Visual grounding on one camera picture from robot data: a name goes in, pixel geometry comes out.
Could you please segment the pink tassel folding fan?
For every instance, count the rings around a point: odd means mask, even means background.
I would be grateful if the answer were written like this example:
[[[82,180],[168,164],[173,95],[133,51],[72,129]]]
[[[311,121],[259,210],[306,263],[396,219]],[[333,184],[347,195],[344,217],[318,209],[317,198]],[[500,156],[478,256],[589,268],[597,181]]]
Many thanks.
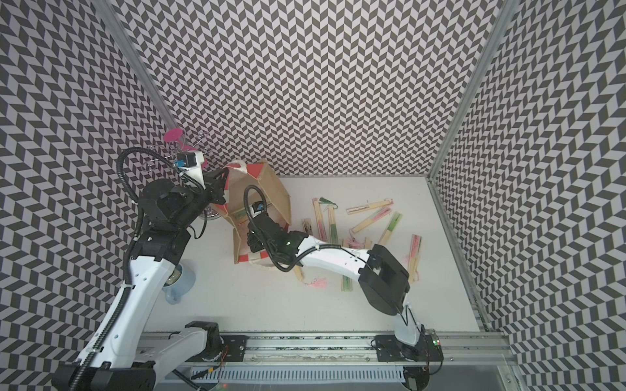
[[[378,210],[380,208],[385,208],[393,204],[394,204],[394,201],[392,199],[385,199],[385,200],[380,200],[380,201],[365,204],[365,205],[358,205],[358,206],[350,207],[346,209],[346,212],[347,214],[352,215],[352,214],[357,214],[357,213],[363,213],[363,212],[370,211],[370,210]]]

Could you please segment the pink blue folding fan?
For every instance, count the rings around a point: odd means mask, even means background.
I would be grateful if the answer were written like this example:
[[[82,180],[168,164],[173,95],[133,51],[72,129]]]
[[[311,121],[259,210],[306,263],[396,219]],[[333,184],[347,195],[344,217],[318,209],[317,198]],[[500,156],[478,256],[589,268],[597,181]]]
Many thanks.
[[[411,248],[409,251],[409,282],[415,283],[418,280],[417,267],[419,265],[420,250],[422,245],[422,238],[418,235],[412,235]]]

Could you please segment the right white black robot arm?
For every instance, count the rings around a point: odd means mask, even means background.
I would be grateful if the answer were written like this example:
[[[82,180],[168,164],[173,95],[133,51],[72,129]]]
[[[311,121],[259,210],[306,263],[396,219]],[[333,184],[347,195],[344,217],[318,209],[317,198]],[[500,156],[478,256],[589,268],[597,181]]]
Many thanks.
[[[252,217],[248,245],[267,252],[282,272],[295,267],[332,271],[360,286],[368,304],[394,319],[396,345],[407,360],[443,362],[439,339],[426,333],[409,301],[409,273],[391,252],[375,244],[371,249],[349,249],[329,244],[303,231],[286,231],[267,213]]]

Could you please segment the burlap red tote bag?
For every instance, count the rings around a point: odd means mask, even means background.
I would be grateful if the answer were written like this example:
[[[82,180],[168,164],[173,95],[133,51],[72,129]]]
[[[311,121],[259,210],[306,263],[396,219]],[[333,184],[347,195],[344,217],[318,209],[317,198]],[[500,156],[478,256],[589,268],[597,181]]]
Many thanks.
[[[261,213],[261,204],[267,206],[269,217],[283,230],[291,225],[290,194],[270,164],[261,160],[248,164],[242,160],[226,165],[228,177],[224,205],[211,208],[233,227],[233,260],[236,264],[249,262],[263,269],[273,267],[266,250],[254,252],[247,244],[248,212]]]

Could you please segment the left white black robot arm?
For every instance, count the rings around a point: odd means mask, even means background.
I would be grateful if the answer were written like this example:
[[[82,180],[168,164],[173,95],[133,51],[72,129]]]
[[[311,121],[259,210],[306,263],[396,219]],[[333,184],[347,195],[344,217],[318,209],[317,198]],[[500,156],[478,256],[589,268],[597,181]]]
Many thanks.
[[[219,360],[218,324],[194,321],[146,349],[143,330],[191,239],[188,228],[211,204],[224,204],[228,171],[180,169],[177,186],[159,179],[134,201],[139,220],[122,262],[123,283],[94,337],[72,364],[52,376],[58,390],[151,390],[190,358]]]

